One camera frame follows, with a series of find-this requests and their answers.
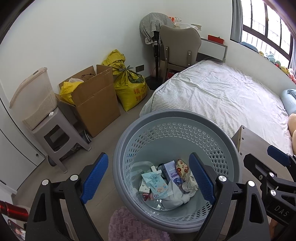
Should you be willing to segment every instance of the yellow plastic bag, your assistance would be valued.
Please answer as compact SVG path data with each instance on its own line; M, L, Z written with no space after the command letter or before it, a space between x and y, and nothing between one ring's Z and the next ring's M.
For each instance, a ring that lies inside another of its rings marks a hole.
M103 65L112 66L113 75L120 75L114 82L115 92L125 111L135 107L149 90L145 78L125 67L125 57L118 50L112 51Z
M64 84L61 88L60 96L70 104L74 104L71 93L77 88L78 85L82 83L83 83L83 80L72 82L72 83L64 81Z

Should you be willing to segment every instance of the tile floor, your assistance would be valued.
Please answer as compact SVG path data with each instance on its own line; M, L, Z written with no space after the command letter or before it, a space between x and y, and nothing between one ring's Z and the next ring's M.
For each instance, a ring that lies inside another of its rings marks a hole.
M51 182L66 180L73 174L79 174L86 165L94 163L101 152L105 152L109 157L108 169L95 196L87 202L86 208L102 238L108 240L110 217L116 209L124 206L113 182L113 152L121 134L139 117L142 107L152 93L153 91L149 91L145 99L128 112L125 112L122 106L120 106L121 116L92 140L92 149L89 152L79 150L75 155L63 161L68 169L68 173L64 174L57 166L51 167L47 161L43 161L20 186L13 199L13 203L31 207L42 180L46 178Z

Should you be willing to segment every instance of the plush toy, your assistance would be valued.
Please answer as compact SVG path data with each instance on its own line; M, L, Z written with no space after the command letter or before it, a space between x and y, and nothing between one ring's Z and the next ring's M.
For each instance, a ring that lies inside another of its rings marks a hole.
M287 75L290 74L290 71L289 71L286 67L284 67L284 66L281 67L281 70L282 70L285 74L287 74Z
M275 61L276 61L276 58L274 57L274 54L271 53L271 51L269 51L269 54L267 55L267 58L272 63L275 63Z
M292 73L289 74L289 78L293 81L294 84L296 84L296 78Z
M281 68L281 62L279 60L276 60L275 63L279 65L279 68Z
M296 154L296 114L291 114L288 119L288 129L292 136L293 152Z

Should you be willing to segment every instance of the bed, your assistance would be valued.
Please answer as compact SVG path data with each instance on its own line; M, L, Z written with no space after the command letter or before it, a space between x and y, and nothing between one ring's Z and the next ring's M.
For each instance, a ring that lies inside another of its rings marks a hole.
M293 154L288 114L280 97L224 63L203 60L177 73L154 92L140 116L162 109L205 116L230 138L244 125L271 145Z

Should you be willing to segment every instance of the blue pillow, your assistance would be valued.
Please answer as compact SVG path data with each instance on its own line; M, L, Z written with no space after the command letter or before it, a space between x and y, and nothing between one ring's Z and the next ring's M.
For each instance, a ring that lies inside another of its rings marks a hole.
M289 116L293 113L296 114L296 90L284 90L281 100Z
M246 42L241 42L240 44L246 46L247 48L249 48L251 50L254 50L257 53L259 53L258 49L255 46L251 45L251 44L248 44Z

